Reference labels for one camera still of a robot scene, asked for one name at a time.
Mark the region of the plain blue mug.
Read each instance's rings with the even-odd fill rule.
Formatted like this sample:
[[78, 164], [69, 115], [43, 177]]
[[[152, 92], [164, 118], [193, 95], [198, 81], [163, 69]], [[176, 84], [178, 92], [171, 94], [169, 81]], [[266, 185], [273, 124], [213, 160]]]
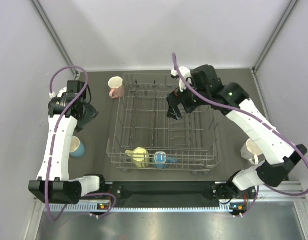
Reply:
[[85, 146], [78, 137], [72, 136], [70, 143], [69, 155], [75, 158], [80, 158], [85, 153]]

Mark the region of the blue floral mug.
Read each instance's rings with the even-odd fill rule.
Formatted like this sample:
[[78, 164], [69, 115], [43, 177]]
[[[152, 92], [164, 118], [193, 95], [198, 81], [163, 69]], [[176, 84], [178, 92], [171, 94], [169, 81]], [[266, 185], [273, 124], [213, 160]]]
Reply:
[[152, 166], [156, 169], [166, 169], [166, 168], [169, 168], [173, 164], [177, 164], [178, 159], [168, 156], [163, 151], [158, 151], [153, 155], [151, 163], [152, 163]]

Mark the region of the yellow mug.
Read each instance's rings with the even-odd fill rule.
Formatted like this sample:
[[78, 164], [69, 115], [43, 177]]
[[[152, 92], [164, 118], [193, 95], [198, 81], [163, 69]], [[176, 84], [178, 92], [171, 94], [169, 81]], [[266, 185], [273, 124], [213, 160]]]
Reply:
[[133, 150], [125, 150], [125, 154], [129, 156], [137, 168], [148, 168], [149, 167], [149, 153], [146, 149], [137, 147]]

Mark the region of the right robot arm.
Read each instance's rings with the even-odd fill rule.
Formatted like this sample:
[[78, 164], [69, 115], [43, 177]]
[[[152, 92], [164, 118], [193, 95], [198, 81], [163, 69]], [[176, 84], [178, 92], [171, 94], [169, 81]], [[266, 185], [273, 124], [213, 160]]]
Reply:
[[193, 70], [175, 66], [171, 77], [179, 81], [179, 86], [166, 97], [168, 118], [182, 118], [179, 105], [187, 114], [209, 105], [240, 127], [265, 157], [261, 163], [234, 173], [217, 188], [218, 196], [239, 198], [247, 189], [260, 185], [274, 190], [306, 155], [304, 145], [294, 145], [282, 138], [239, 84], [223, 85], [213, 66], [202, 65]]

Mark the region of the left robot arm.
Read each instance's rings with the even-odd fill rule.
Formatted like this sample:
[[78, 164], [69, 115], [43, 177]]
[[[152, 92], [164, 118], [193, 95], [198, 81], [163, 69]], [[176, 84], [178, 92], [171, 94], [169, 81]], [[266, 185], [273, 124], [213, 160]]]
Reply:
[[87, 194], [100, 199], [107, 187], [100, 175], [69, 179], [68, 161], [74, 132], [97, 116], [86, 102], [88, 85], [78, 80], [67, 81], [66, 90], [48, 103], [48, 138], [41, 168], [35, 180], [28, 183], [29, 192], [43, 203], [75, 205]]

